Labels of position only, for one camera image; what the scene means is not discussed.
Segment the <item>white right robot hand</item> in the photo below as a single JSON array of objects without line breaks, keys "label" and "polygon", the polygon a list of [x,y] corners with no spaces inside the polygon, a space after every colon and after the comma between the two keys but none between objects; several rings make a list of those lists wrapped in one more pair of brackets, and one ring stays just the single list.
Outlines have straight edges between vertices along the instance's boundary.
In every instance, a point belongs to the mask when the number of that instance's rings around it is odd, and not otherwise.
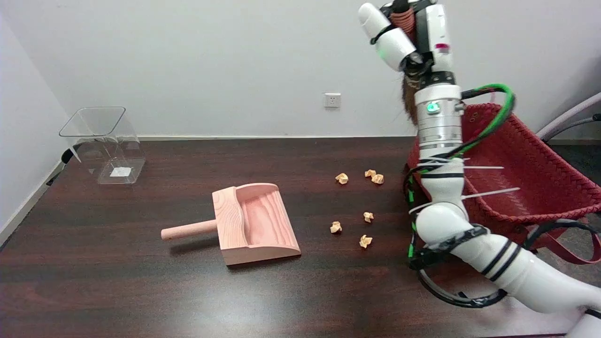
[{"label": "white right robot hand", "polygon": [[365,3],[358,21],[384,64],[414,88],[456,84],[445,8],[436,0]]}]

